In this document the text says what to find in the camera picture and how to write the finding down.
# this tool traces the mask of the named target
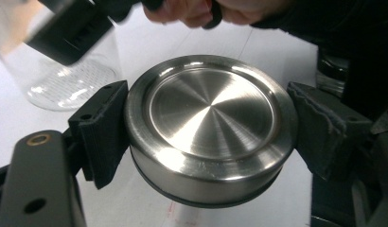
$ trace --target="brushed metal surface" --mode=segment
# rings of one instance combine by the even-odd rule
[[[159,189],[185,201],[246,200],[289,157],[297,118],[261,71],[217,56],[163,62],[131,88],[132,157]]]

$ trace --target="clear glass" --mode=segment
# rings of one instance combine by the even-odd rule
[[[109,31],[80,61],[64,66],[25,44],[53,15],[38,0],[0,0],[0,59],[32,104],[71,111],[121,79],[115,32]]]

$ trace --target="human hand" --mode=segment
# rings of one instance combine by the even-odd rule
[[[223,20],[249,25],[288,10],[295,0],[217,0]],[[144,8],[153,22],[182,21],[189,27],[205,26],[212,21],[211,0],[164,0],[156,11]]]

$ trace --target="white table surface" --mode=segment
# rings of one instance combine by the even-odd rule
[[[245,61],[283,87],[289,81],[315,82],[316,46],[280,30],[226,23],[212,30],[189,29],[179,23],[163,26],[149,22],[137,7],[115,32],[129,86],[157,63],[194,54]],[[35,131],[64,131],[72,113],[45,111],[28,103],[0,62],[0,167],[10,162],[19,139]],[[129,151],[105,188],[96,190],[81,173],[78,179],[88,226],[309,226],[311,174],[296,150],[265,193],[225,209],[193,208],[160,195],[141,178]]]

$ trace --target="stainless steel lid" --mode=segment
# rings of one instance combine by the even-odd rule
[[[125,115],[132,157],[152,186],[199,206],[262,192],[291,154],[291,99],[244,62],[188,56],[163,62],[131,88]]]

